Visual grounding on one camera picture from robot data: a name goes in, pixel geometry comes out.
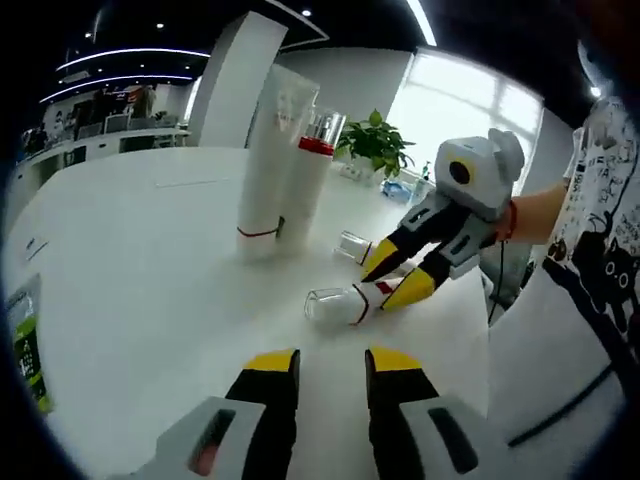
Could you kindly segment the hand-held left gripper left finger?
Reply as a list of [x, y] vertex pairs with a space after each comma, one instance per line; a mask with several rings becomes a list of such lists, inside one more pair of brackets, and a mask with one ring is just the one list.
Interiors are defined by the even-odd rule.
[[136, 479], [284, 479], [296, 442], [300, 351], [259, 354], [222, 397], [185, 414]]

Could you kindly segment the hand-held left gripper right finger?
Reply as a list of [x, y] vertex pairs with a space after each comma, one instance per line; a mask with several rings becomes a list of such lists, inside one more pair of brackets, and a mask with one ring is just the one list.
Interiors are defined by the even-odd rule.
[[505, 443], [455, 395], [440, 395], [418, 360], [364, 354], [369, 441], [381, 479], [503, 479]]

